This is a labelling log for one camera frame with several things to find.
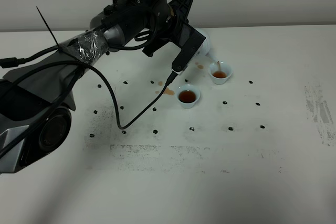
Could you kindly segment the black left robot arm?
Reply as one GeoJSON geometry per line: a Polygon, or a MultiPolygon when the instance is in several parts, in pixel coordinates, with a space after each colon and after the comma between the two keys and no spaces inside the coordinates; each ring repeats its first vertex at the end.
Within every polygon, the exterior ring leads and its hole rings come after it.
{"type": "Polygon", "coordinates": [[[72,89],[103,56],[171,42],[180,48],[169,85],[188,66],[204,36],[188,23],[193,0],[111,0],[89,30],[29,58],[5,58],[1,78],[1,172],[16,173],[56,150],[71,128],[72,89]]]}

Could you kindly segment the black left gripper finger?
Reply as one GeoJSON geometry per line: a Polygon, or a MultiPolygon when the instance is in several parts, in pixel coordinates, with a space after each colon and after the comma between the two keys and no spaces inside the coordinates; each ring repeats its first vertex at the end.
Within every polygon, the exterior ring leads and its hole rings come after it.
{"type": "Polygon", "coordinates": [[[165,46],[167,43],[168,43],[167,40],[156,38],[152,42],[150,42],[147,46],[145,46],[142,52],[148,57],[153,57],[153,54],[157,50],[165,46]]]}
{"type": "Polygon", "coordinates": [[[171,0],[169,5],[172,7],[174,16],[188,24],[188,15],[191,10],[193,0],[171,0]]]}

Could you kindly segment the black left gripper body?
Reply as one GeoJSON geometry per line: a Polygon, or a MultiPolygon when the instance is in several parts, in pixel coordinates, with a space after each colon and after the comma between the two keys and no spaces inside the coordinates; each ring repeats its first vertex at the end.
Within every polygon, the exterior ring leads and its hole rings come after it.
{"type": "Polygon", "coordinates": [[[170,15],[171,18],[168,21],[168,28],[164,31],[159,32],[159,35],[157,35],[157,38],[167,40],[168,43],[172,42],[173,36],[176,35],[181,30],[183,23],[185,23],[181,20],[178,20],[178,18],[174,16],[171,6],[170,9],[172,14],[170,15]]]}

